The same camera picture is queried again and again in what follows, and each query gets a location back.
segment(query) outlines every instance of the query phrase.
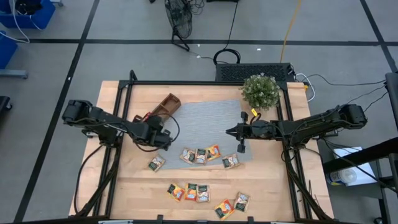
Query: wooden table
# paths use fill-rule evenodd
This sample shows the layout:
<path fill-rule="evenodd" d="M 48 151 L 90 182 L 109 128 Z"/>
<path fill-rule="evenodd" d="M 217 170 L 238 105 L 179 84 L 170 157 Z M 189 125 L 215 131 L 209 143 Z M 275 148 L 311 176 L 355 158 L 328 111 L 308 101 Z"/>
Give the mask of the wooden table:
<path fill-rule="evenodd" d="M 97 106 L 112 113 L 117 87 L 118 82 L 103 82 Z M 179 97 L 182 104 L 239 99 L 242 110 L 248 112 L 251 119 L 251 108 L 242 100 L 238 88 L 238 86 L 209 85 L 134 85 L 127 119 L 131 121 L 136 114 L 143 116 L 148 111 L 152 111 L 169 93 Z M 294 119 L 310 116 L 303 84 L 288 83 L 288 88 Z M 123 94 L 120 116 L 126 93 Z M 281 102 L 286 119 L 282 95 Z M 260 112 L 261 119 L 277 119 L 276 109 Z M 246 213 L 236 211 L 227 219 L 228 221 L 245 221 L 248 216 L 253 216 L 255 221 L 294 221 L 286 166 L 280 159 L 281 142 L 249 140 L 247 144 L 251 145 L 253 160 L 235 169 L 224 170 L 221 165 L 217 165 L 153 172 L 148 168 L 148 163 L 156 152 L 148 153 L 138 150 L 131 139 L 125 136 L 111 218 L 155 220 L 160 214 L 164 215 L 165 220 L 218 220 L 213 208 L 223 199 L 228 198 L 233 201 L 237 192 L 242 191 L 251 196 L 248 211 Z M 89 139 L 84 158 L 97 147 L 98 140 Z M 315 141 L 310 141 L 307 147 L 318 151 Z M 316 196 L 326 214 L 333 217 L 319 155 L 306 150 L 300 152 L 307 186 L 308 181 L 311 180 L 312 194 Z M 83 169 L 78 193 L 79 209 L 84 206 L 98 186 L 103 156 L 104 149 L 95 154 Z M 184 187 L 187 182 L 208 184 L 211 190 L 211 202 L 174 201 L 166 193 L 168 186 L 173 182 L 181 187 Z M 105 190 L 100 214 L 104 213 L 107 194 L 108 191 Z M 302 202 L 299 202 L 299 207 L 300 216 L 304 217 Z"/>

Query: white bottle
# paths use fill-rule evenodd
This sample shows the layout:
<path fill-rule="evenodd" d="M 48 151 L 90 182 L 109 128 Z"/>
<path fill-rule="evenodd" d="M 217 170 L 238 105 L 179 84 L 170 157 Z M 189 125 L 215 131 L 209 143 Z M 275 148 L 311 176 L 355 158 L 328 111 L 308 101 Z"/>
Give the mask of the white bottle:
<path fill-rule="evenodd" d="M 352 183 L 356 180 L 356 173 L 353 169 L 343 169 L 327 174 L 326 181 L 330 185 L 341 185 Z"/>

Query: gray floor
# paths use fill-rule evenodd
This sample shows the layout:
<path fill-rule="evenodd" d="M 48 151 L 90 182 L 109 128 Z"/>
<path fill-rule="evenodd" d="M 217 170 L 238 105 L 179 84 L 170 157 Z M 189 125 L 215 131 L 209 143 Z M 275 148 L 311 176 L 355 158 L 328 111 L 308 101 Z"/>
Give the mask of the gray floor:
<path fill-rule="evenodd" d="M 33 39 L 79 39 L 94 0 L 63 0 L 48 28 L 29 30 Z M 398 41 L 395 0 L 367 0 L 385 41 Z M 282 40 L 296 1 L 241 0 L 231 39 Z M 234 4 L 206 4 L 203 14 L 193 18 L 189 39 L 225 40 L 228 38 Z M 7 30 L 20 37 L 18 31 Z M 89 39 L 165 40 L 171 29 L 164 2 L 146 0 L 100 0 Z M 377 41 L 359 0 L 306 0 L 298 12 L 289 40 Z M 224 45 L 191 45 L 192 51 L 212 57 Z M 230 45 L 242 55 L 242 63 L 278 62 L 280 45 Z M 0 129 L 0 223 L 12 222 L 25 191 L 55 105 L 67 76 L 77 44 L 19 44 L 8 68 L 26 69 L 29 79 L 0 79 L 0 95 L 8 95 L 14 108 Z M 398 47 L 389 47 L 398 63 Z M 229 55 L 220 60 L 234 62 Z M 380 46 L 298 46 L 288 45 L 285 62 L 297 73 L 319 73 L 330 82 L 360 83 L 384 79 L 391 69 Z M 170 44 L 85 44 L 67 95 L 69 99 L 96 102 L 103 80 L 126 79 L 134 69 L 140 80 L 214 80 L 211 60 Z M 330 86 L 318 77 L 311 78 L 317 96 L 310 102 L 313 114 L 343 104 L 376 86 Z M 367 106 L 385 90 L 355 103 Z M 388 96 L 366 113 L 367 126 L 343 131 L 334 142 L 351 146 L 372 146 L 397 136 Z M 32 195 L 25 221 L 66 217 L 86 139 L 79 130 L 58 125 L 54 132 L 40 177 Z M 320 144 L 322 154 L 330 157 Z M 381 162 L 388 175 L 387 163 Z M 380 215 L 376 199 L 367 198 L 344 187 L 330 187 L 335 217 L 341 221 L 372 223 Z M 388 192 L 394 211 L 398 202 Z M 393 212 L 395 223 L 398 216 Z"/>

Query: gray placemat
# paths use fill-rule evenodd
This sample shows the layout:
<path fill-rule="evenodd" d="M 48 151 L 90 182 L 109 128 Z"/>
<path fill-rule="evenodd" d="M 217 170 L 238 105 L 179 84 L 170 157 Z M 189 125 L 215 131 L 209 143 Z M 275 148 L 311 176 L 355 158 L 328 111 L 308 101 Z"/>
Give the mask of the gray placemat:
<path fill-rule="evenodd" d="M 207 162 L 207 166 L 222 164 L 221 158 L 236 153 L 239 161 L 250 161 L 252 153 L 250 145 L 246 145 L 246 153 L 236 151 L 239 141 L 225 134 L 225 130 L 241 123 L 241 104 L 239 100 L 211 101 L 203 103 L 186 103 L 173 114 L 180 125 L 180 135 L 169 147 L 168 151 L 159 150 L 159 154 L 166 160 L 161 169 L 180 169 L 200 164 L 187 164 L 180 159 L 184 147 L 191 149 L 206 148 L 217 144 L 221 157 Z M 172 135 L 177 134 L 177 126 L 173 119 L 165 122 L 165 129 Z"/>

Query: small packet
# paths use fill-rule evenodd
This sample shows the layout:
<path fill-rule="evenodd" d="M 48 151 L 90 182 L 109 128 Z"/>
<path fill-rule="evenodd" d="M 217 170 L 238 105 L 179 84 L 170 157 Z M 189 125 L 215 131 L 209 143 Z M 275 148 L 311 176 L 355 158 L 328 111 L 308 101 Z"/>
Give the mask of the small packet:
<path fill-rule="evenodd" d="M 195 153 L 195 163 L 197 164 L 206 164 L 207 161 L 207 150 L 206 149 L 197 149 Z"/>
<path fill-rule="evenodd" d="M 153 171 L 159 170 L 166 162 L 160 155 L 155 156 L 148 164 L 149 168 Z"/>
<path fill-rule="evenodd" d="M 180 202 L 182 199 L 182 196 L 184 195 L 185 191 L 181 187 L 179 187 L 177 184 L 170 184 L 169 189 L 167 190 L 167 193 L 176 201 Z"/>
<path fill-rule="evenodd" d="M 206 150 L 207 150 L 207 161 L 212 161 L 213 159 L 217 159 L 221 156 L 220 150 L 218 149 L 218 145 L 207 147 Z"/>
<path fill-rule="evenodd" d="M 235 211 L 228 199 L 223 200 L 214 209 L 221 221 L 224 221 Z"/>
<path fill-rule="evenodd" d="M 238 156 L 236 154 L 224 157 L 223 164 L 225 169 L 230 169 L 241 165 L 238 161 Z"/>
<path fill-rule="evenodd" d="M 186 147 L 182 151 L 180 158 L 189 164 L 193 164 L 195 162 L 195 152 Z"/>
<path fill-rule="evenodd" d="M 208 185 L 198 186 L 197 202 L 210 202 L 210 188 Z"/>
<path fill-rule="evenodd" d="M 189 184 L 185 185 L 185 199 L 186 200 L 193 200 L 194 202 L 197 201 L 197 192 L 198 192 L 198 185 L 197 184 Z"/>
<path fill-rule="evenodd" d="M 249 201 L 250 201 L 250 196 L 238 192 L 234 203 L 234 209 L 246 212 L 249 206 Z"/>

